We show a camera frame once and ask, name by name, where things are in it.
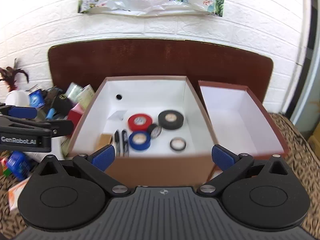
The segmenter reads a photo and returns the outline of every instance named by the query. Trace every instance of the black marker pen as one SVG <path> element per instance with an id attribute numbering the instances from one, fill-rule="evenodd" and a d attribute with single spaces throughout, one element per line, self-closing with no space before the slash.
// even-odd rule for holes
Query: black marker pen
<path id="1" fill-rule="evenodd" d="M 115 132 L 115 143 L 116 143 L 116 156 L 120 155 L 120 141 L 119 141 L 119 131 Z"/>
<path id="2" fill-rule="evenodd" d="M 129 157 L 128 135 L 126 130 L 122 130 L 123 156 Z"/>

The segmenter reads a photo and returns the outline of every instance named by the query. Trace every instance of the wooden headboard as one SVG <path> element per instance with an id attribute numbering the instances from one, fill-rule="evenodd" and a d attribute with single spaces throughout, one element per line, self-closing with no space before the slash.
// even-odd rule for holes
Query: wooden headboard
<path id="1" fill-rule="evenodd" d="M 254 52 L 212 43 L 161 39 L 111 39 L 66 43 L 48 52 L 53 84 L 73 81 L 97 90 L 107 76 L 185 75 L 248 86 L 262 102 L 273 62 Z"/>

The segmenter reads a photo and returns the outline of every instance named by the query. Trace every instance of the tape roll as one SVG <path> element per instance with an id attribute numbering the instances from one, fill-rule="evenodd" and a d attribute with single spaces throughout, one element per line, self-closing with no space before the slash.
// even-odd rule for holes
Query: tape roll
<path id="1" fill-rule="evenodd" d="M 177 130 L 183 125 L 183 115 L 175 110 L 166 110 L 159 114 L 158 122 L 164 129 Z"/>
<path id="2" fill-rule="evenodd" d="M 128 119 L 131 131 L 146 131 L 152 124 L 152 118 L 147 114 L 134 114 Z"/>
<path id="3" fill-rule="evenodd" d="M 157 138 L 162 131 L 162 127 L 157 125 L 156 123 L 153 123 L 149 125 L 147 129 L 147 133 L 150 134 L 151 139 Z"/>
<path id="4" fill-rule="evenodd" d="M 181 152 L 187 146 L 185 139 L 181 137 L 175 137 L 170 141 L 170 148 L 174 151 Z"/>
<path id="5" fill-rule="evenodd" d="M 150 135 L 145 131 L 135 131 L 129 136 L 130 146 L 137 150 L 143 151 L 150 147 Z"/>

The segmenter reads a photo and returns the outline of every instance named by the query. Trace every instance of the silver bolt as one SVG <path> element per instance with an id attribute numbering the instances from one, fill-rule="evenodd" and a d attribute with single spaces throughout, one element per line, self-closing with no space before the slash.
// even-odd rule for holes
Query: silver bolt
<path id="1" fill-rule="evenodd" d="M 211 185 L 202 185 L 200 187 L 200 190 L 204 193 L 212 193 L 216 190 L 216 188 L 214 186 Z"/>
<path id="2" fill-rule="evenodd" d="M 114 193 L 119 193 L 119 194 L 121 194 L 121 193 L 127 192 L 127 191 L 128 191 L 128 188 L 127 188 L 125 185 L 116 185 L 116 186 L 114 186 L 114 187 L 112 188 L 112 191 L 113 191 Z"/>

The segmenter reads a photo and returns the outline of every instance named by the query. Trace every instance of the white brick wall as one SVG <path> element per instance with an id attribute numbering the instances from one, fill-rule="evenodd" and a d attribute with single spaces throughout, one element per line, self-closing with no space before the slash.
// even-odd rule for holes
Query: white brick wall
<path id="1" fill-rule="evenodd" d="M 264 101 L 279 112 L 299 57 L 303 0 L 226 0 L 224 17 L 127 17 L 77 14 L 77 0 L 0 0 L 0 67 L 15 57 L 30 74 L 18 87 L 52 85 L 47 51 L 55 44 L 102 38 L 154 37 L 206 41 L 272 58 L 274 71 Z M 0 83 L 0 100 L 7 94 Z"/>

